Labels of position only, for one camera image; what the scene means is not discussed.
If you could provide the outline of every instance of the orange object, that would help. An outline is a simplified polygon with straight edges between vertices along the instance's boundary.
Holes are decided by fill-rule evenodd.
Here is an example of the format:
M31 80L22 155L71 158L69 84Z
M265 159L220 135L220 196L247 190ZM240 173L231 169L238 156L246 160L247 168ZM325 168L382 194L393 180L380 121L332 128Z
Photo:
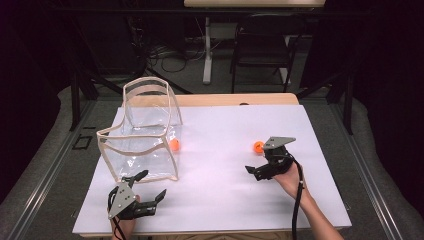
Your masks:
M263 153L264 150L262 149L262 147L264 146L264 143L261 141L257 141L255 142L255 144L253 144L253 151L255 151L256 153Z
M169 141L169 147L172 151L178 151L180 150L180 142L178 141L178 139L174 138Z

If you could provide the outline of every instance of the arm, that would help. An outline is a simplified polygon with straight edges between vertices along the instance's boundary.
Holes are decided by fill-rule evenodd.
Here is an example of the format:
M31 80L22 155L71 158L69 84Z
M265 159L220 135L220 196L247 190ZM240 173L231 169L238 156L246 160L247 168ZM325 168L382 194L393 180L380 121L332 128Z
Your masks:
M140 202L140 196L136 195L136 200ZM115 228L115 223L111 220L110 224L112 226L112 240L123 240L123 239L130 239L131 235L134 231L135 222L136 219L132 220L118 220L119 227L121 228L122 232L124 233L125 237L122 237L120 232Z
M297 186L299 184L299 174L296 164L292 164L285 174L274 176L274 179L283 187L287 194L289 194L292 198L296 197ZM333 225L331 225L325 215L321 212L314 198L309 193L306 183L304 183L300 207L308 218L315 239L343 239L340 233L333 227Z

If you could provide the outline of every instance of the gray carpet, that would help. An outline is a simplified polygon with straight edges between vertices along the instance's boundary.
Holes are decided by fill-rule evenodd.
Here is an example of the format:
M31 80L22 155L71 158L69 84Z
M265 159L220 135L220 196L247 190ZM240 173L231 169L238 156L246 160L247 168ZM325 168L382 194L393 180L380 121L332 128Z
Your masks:
M202 60L187 62L185 68L177 73L165 71L182 67L183 64L177 60L167 59L163 68L159 61L153 67L164 77L194 93L229 93L231 82L229 74L231 55L229 53L231 51L226 48L214 51L210 85L202 84ZM295 61L297 71L293 72L289 92L299 91L297 86L306 56L306 52L301 53ZM243 75L267 76L271 81L276 81L274 78L278 78L278 76L272 75L272 70L270 73L249 74L249 70L246 69L240 70L238 73L240 73L237 77L238 81L248 81ZM15 237L19 239L81 238L72 234L72 228L100 156L95 132L110 126L116 108L121 104L117 94L101 85L97 87L101 97L96 102L83 101L87 106L85 117L81 126L73 133L68 132L71 124L69 88L60 94L62 110L54 128L15 188L0 206L2 222L0 239L7 239L8 236L12 236L13 239ZM244 92L252 89L240 87L237 90ZM275 88L261 89L260 91L272 90L279 91ZM349 140L353 140L360 149L360 153L372 173L372 179L378 186L384 203L387 204L393 222L403 239L420 239L424 236L423 220L403 199L390 176L382 168L375 153L366 109L359 102L354 102L352 118L354 135L346 137L344 129L339 124L338 106L327 105L322 99L326 91L325 88L317 91L302 100L301 104L307 110L341 196L350 209L348 214L353 226L341 230L343 236L346 239L402 239L399 236L388 237L381 216L376 211L376 204L372 201L372 194L365 187L363 176L358 170L357 154L351 150L349 142ZM79 136L91 137L90 145L85 150L72 150ZM87 141L87 138L83 138L75 146L77 148L83 146L84 141ZM55 172L56 175L46 176L46 173L50 172ZM54 180L51 185L40 184L48 182L45 180L46 178ZM46 195L37 195L40 189L44 189ZM38 199L38 204L29 201L31 197ZM301 231L299 239L312 239L312 236L309 231Z

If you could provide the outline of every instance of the white paper sheet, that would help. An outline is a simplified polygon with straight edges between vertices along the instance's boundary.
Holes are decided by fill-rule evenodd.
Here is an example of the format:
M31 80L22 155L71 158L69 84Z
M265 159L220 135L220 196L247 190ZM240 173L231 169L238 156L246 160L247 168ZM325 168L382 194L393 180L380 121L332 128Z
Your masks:
M291 230L294 200L276 181L256 181L245 169L267 163L253 152L253 144L270 136L296 138L286 148L303 165L321 210L334 226L351 226L303 106L182 107L181 113L180 179L134 184L142 201L167 189L156 215L137 221L136 234ZM122 116L123 109L118 109L115 122ZM74 233L111 232L106 203L115 186L100 158ZM298 228L308 227L300 210Z

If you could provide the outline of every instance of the black chair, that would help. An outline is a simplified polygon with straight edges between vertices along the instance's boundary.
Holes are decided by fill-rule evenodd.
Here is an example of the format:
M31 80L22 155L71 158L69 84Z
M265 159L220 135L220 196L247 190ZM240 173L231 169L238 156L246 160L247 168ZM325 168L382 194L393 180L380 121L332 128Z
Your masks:
M279 68L286 68L285 81L281 78L286 92L297 43L305 29L304 20L297 15L256 13L241 19L236 27L230 67L231 92L234 93L236 66L276 68L274 74ZM294 41L286 44L285 38L289 36L294 36Z

